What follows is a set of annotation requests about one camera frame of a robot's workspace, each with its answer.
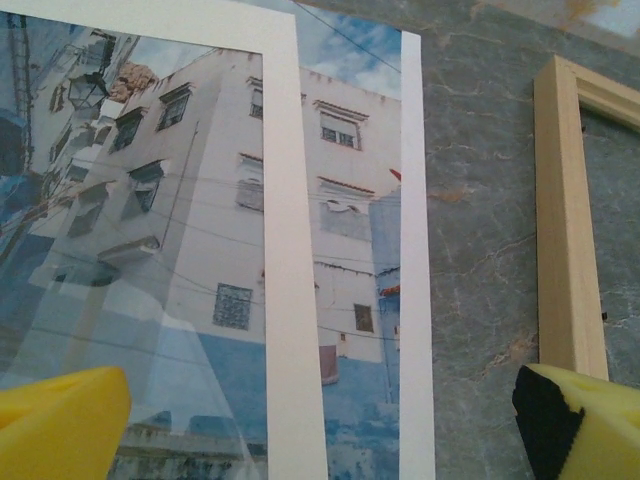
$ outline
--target yellow sponge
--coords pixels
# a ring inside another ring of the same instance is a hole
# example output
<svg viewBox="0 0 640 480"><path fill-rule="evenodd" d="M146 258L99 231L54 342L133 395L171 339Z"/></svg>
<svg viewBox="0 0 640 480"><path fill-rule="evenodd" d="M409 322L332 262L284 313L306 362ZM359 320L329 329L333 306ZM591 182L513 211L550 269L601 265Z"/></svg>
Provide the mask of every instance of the yellow sponge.
<svg viewBox="0 0 640 480"><path fill-rule="evenodd" d="M513 405L537 479L640 479L640 391L531 364Z"/></svg>
<svg viewBox="0 0 640 480"><path fill-rule="evenodd" d="M0 478L103 480L130 409L112 367L0 392Z"/></svg>

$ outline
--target picture frame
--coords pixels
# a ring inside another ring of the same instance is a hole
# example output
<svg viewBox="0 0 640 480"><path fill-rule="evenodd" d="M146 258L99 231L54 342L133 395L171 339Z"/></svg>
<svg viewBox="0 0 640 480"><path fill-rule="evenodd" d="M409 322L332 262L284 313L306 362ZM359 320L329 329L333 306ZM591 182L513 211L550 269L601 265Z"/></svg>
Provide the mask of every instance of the picture frame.
<svg viewBox="0 0 640 480"><path fill-rule="evenodd" d="M540 363L608 380L580 107L640 131L640 92L558 56L535 78Z"/></svg>
<svg viewBox="0 0 640 480"><path fill-rule="evenodd" d="M107 6L98 0L22 2L0 9L147 37L262 55L268 473L326 478L320 364L299 62L292 15L222 0L168 0ZM286 184L287 195L281 195Z"/></svg>

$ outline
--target stain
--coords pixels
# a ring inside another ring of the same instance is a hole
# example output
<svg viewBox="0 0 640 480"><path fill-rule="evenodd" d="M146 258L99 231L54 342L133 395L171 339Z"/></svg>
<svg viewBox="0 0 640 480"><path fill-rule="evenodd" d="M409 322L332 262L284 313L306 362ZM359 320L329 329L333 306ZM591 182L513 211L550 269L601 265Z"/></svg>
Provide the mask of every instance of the stain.
<svg viewBox="0 0 640 480"><path fill-rule="evenodd" d="M446 35L438 35L438 39L436 40L438 48L441 50L447 48L451 43L451 34L447 33Z"/></svg>
<svg viewBox="0 0 640 480"><path fill-rule="evenodd" d="M469 13L471 15L471 20L475 20L476 19L476 15L478 15L478 13L480 13L480 11L482 11L482 9L484 7L486 7L487 4L485 2L483 2L482 0L476 2L473 4L473 6L471 7L471 9L469 10Z"/></svg>
<svg viewBox="0 0 640 480"><path fill-rule="evenodd" d="M601 7L616 8L618 5L620 0L565 0L569 22L596 13Z"/></svg>
<svg viewBox="0 0 640 480"><path fill-rule="evenodd" d="M485 378L489 372L496 368L508 363L515 363L521 365L525 363L527 357L538 344L538 334L521 333L513 342L507 346L507 350L504 353L499 353L493 360L491 360L484 370L480 374L482 378Z"/></svg>
<svg viewBox="0 0 640 480"><path fill-rule="evenodd" d="M442 192L431 192L427 194L427 198L435 198L437 200L442 200L446 203L458 203L463 198L465 198L469 193L471 193L466 188L456 188L453 190L445 190Z"/></svg>

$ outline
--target black foam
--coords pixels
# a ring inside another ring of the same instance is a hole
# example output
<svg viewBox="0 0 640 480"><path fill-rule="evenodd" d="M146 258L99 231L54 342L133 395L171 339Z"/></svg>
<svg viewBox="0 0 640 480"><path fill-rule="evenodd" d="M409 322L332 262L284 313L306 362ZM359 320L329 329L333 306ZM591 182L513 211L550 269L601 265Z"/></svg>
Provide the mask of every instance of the black foam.
<svg viewBox="0 0 640 480"><path fill-rule="evenodd" d="M557 479L580 430L584 408L572 412L560 387L526 366L518 372L512 402L536 479Z"/></svg>

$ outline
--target wooden frame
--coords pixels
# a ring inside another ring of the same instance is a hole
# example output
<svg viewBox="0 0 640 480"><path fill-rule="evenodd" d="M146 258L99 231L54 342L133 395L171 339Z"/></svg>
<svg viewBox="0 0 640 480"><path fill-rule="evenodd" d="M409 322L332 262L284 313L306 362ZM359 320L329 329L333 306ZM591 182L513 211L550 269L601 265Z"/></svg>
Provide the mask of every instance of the wooden frame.
<svg viewBox="0 0 640 480"><path fill-rule="evenodd" d="M554 56L534 106L540 363L607 380L580 107L640 131L640 92Z"/></svg>

